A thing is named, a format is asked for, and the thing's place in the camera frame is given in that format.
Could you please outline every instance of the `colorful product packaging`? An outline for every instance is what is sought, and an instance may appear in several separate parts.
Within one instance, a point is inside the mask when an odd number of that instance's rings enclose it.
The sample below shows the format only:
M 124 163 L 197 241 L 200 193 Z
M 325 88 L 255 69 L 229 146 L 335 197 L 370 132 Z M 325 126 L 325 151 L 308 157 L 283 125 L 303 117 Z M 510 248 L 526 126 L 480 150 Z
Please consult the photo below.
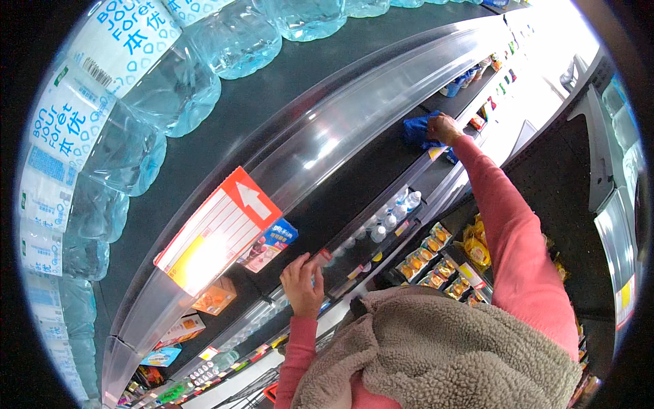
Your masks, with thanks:
M 236 298 L 232 281 L 222 276 L 193 304 L 193 308 L 211 315 L 220 314 Z
M 184 342 L 196 337 L 205 329 L 205 325 L 198 314 L 181 317 L 172 328 L 162 336 L 162 339 L 154 346 L 157 350 L 161 347 Z
M 296 238 L 298 238 L 298 231 L 286 220 L 279 219 L 241 255 L 237 262 L 248 270 L 258 273 Z
M 169 366 L 177 355 L 182 351 L 182 346 L 177 344 L 169 347 L 163 347 L 152 351 L 141 361 L 141 365 L 149 366 L 163 366 L 164 368 Z

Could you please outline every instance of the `person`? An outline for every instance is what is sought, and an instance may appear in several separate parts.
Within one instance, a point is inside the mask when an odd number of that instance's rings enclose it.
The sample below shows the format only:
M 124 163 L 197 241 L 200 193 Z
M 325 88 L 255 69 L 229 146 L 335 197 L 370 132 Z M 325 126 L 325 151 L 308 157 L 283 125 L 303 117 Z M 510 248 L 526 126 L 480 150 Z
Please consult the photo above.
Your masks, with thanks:
M 294 316 L 276 409 L 568 403 L 581 376 L 576 320 L 539 218 L 454 119 L 430 118 L 427 139 L 454 148 L 470 177 L 492 260 L 492 306 L 471 307 L 423 286 L 373 291 L 363 300 L 367 312 L 346 315 L 317 358 L 323 278 L 306 253 L 281 274 Z

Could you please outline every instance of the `right hand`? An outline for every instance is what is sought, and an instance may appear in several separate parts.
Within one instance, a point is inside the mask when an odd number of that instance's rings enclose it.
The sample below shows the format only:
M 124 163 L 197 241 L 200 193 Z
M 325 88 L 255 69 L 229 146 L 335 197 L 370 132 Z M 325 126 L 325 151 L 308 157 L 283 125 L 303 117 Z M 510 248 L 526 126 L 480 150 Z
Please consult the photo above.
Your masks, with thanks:
M 452 146 L 462 135 L 465 134 L 459 128 L 458 123 L 447 114 L 441 112 L 427 120 L 428 141 L 438 141 L 447 146 Z
M 284 286 L 293 314 L 296 317 L 317 319 L 324 299 L 322 268 L 309 260 L 309 253 L 304 253 L 293 260 L 282 272 L 279 279 Z M 311 285 L 311 276 L 315 285 Z

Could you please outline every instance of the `water bottle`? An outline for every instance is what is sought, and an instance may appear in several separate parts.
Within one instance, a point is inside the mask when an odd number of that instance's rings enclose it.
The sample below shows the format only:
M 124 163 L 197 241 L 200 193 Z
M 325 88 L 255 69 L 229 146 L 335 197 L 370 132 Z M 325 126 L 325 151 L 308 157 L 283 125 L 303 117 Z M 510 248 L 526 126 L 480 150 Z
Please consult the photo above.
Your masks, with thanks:
M 100 280 L 107 275 L 109 244 L 63 235 L 25 219 L 20 222 L 20 256 L 24 268 L 61 276 Z
M 413 9 L 424 4 L 424 0 L 390 0 L 390 5 L 395 7 L 407 7 Z
M 164 1 L 200 56 L 224 79 L 263 68 L 279 54 L 282 37 L 251 0 Z
M 33 144 L 105 186 L 138 196 L 164 162 L 166 138 L 73 60 L 59 57 L 36 104 Z
M 291 41 L 329 37 L 347 20 L 345 0 L 269 0 L 266 11 L 282 37 Z
M 631 107 L 626 103 L 613 116 L 615 138 L 624 152 L 629 150 L 639 140 L 638 129 L 630 111 Z
M 217 353 L 213 358 L 211 358 L 211 362 L 213 362 L 213 368 L 217 369 L 218 371 L 224 371 L 231 365 L 234 365 L 238 358 L 239 353 L 232 349 L 228 352 Z
M 604 92 L 602 92 L 602 102 L 611 118 L 613 118 L 620 108 L 623 107 L 626 100 L 627 93 L 625 92 L 625 88 L 622 86 L 617 76 L 614 75 Z
M 409 188 L 405 187 L 403 190 L 399 191 L 396 195 L 397 201 L 395 202 L 395 205 L 401 205 L 404 203 L 404 200 L 407 198 L 409 195 Z
M 350 17 L 376 17 L 390 9 L 390 0 L 345 0 L 345 12 Z
M 220 79 L 163 4 L 98 1 L 86 15 L 63 51 L 132 111 L 169 137 L 211 113 Z
M 413 211 L 418 205 L 420 205 L 420 198 L 422 193 L 418 190 L 411 192 L 407 198 L 404 200 L 404 204 L 407 206 L 407 211 Z
M 370 232 L 370 238 L 375 243 L 381 243 L 386 237 L 386 228 L 384 226 L 377 226 L 372 232 Z
M 395 206 L 393 211 L 390 212 L 390 214 L 395 216 L 395 219 L 398 222 L 404 220 L 404 218 L 407 217 L 407 213 L 409 213 L 409 211 L 407 210 L 407 206 L 405 204 Z
M 388 215 L 384 218 L 384 221 L 381 222 L 381 225 L 384 226 L 387 232 L 390 232 L 398 225 L 398 220 L 394 215 Z
M 129 196 L 78 175 L 35 145 L 27 150 L 19 194 L 21 217 L 80 238 L 113 243 L 127 221 Z

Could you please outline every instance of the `pink sweater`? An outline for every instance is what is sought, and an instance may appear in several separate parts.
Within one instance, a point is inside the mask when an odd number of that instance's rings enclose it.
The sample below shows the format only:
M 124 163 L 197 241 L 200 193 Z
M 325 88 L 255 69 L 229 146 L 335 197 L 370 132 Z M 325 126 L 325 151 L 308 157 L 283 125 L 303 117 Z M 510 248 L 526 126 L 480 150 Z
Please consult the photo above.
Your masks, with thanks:
M 574 312 L 547 255 L 539 218 L 471 137 L 459 138 L 453 148 L 468 171 L 484 220 L 494 274 L 492 304 L 545 334 L 577 361 Z M 314 319 L 291 318 L 275 409 L 290 408 L 295 389 L 316 356 L 317 326 Z M 370 393 L 363 386 L 360 372 L 350 382 L 353 409 L 400 408 L 394 400 Z

